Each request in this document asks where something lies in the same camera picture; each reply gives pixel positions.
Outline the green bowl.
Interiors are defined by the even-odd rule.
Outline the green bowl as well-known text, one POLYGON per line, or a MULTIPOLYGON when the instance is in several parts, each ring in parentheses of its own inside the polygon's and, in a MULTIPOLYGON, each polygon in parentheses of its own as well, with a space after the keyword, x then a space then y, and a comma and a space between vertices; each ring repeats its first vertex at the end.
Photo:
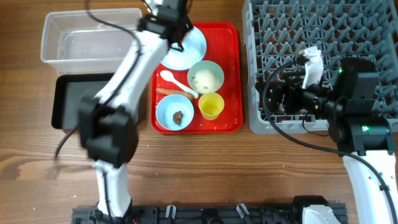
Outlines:
POLYGON ((208 70, 212 70, 216 73, 216 76, 220 79, 221 81, 221 86, 219 87, 219 89, 222 87, 223 82, 224 82, 224 72, 223 69, 215 62, 209 61, 209 60, 202 60, 200 62, 197 62, 196 64, 194 64, 188 71, 188 83, 191 86, 191 88, 193 90, 195 90, 192 87, 191 84, 191 80, 192 80, 192 76, 195 72, 197 72, 198 70, 202 70, 202 69, 208 69, 208 70))

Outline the cooked white rice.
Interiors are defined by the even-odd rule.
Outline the cooked white rice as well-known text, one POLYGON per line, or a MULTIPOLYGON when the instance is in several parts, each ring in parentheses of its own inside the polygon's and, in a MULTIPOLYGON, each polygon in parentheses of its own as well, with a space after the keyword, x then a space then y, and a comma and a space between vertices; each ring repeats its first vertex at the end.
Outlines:
POLYGON ((221 86, 221 81, 214 71, 202 69, 193 74, 191 84, 198 93, 206 94, 216 92, 221 86))

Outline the orange carrot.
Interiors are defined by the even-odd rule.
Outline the orange carrot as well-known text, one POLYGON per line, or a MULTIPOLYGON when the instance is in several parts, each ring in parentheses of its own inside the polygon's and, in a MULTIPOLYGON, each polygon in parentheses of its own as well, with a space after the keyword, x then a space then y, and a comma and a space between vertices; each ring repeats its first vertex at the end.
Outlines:
POLYGON ((161 95, 182 95, 186 98, 188 98, 190 101, 194 100, 194 96, 191 93, 188 93, 186 91, 178 91, 178 90, 170 90, 170 89, 165 89, 165 88, 156 88, 155 90, 157 93, 161 95))

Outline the small light blue bowl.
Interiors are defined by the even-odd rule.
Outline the small light blue bowl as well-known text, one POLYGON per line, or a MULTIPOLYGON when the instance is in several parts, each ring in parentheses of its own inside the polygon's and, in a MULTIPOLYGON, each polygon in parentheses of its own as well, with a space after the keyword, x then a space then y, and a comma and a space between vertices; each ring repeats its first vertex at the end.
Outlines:
POLYGON ((192 102, 182 95, 168 95, 163 97, 155 110, 157 122, 169 131, 185 129, 193 121, 194 115, 192 102), (174 121, 174 114, 176 113, 182 115, 179 119, 179 124, 176 124, 174 121))

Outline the yellow cup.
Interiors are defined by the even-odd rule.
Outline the yellow cup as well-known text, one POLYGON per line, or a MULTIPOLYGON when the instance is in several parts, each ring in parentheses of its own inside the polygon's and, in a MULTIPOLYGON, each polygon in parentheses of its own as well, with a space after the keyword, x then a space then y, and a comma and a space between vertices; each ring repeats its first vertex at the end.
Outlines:
POLYGON ((217 93, 206 93, 198 101, 201 115, 206 120, 215 120, 224 109, 224 99, 217 93))

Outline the brown food scrap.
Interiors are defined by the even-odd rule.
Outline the brown food scrap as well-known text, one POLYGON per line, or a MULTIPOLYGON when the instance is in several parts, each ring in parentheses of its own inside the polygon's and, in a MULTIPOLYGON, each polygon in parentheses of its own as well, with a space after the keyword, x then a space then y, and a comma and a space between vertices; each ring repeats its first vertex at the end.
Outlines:
POLYGON ((181 111, 175 112, 173 114, 173 122, 177 125, 182 123, 183 113, 181 111))

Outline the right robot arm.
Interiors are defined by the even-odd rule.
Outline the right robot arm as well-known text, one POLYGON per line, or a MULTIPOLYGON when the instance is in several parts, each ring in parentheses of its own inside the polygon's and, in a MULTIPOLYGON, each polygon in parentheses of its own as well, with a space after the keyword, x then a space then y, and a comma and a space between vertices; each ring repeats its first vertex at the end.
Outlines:
POLYGON ((379 79, 375 65, 363 58, 341 59, 332 90, 316 83, 304 88, 275 83, 274 77, 282 70, 274 71, 264 85, 266 117, 278 103, 284 104, 287 113, 305 109, 328 121, 328 135, 337 148, 300 141, 273 121, 271 126, 296 144, 343 158, 360 223, 397 223, 396 146, 387 119, 373 113, 373 92, 379 79))

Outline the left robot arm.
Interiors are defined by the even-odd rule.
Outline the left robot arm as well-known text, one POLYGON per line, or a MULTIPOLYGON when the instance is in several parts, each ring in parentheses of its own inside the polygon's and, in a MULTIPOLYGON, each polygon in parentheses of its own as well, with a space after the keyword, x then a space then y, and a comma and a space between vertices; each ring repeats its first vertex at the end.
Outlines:
POLYGON ((187 2, 145 1, 150 13, 133 30, 116 28, 132 43, 112 78, 97 94, 80 101, 80 143, 96 169, 99 202, 95 218, 103 223, 132 223, 132 198, 127 187, 127 164, 139 141, 133 116, 154 70, 176 43, 193 29, 187 2))

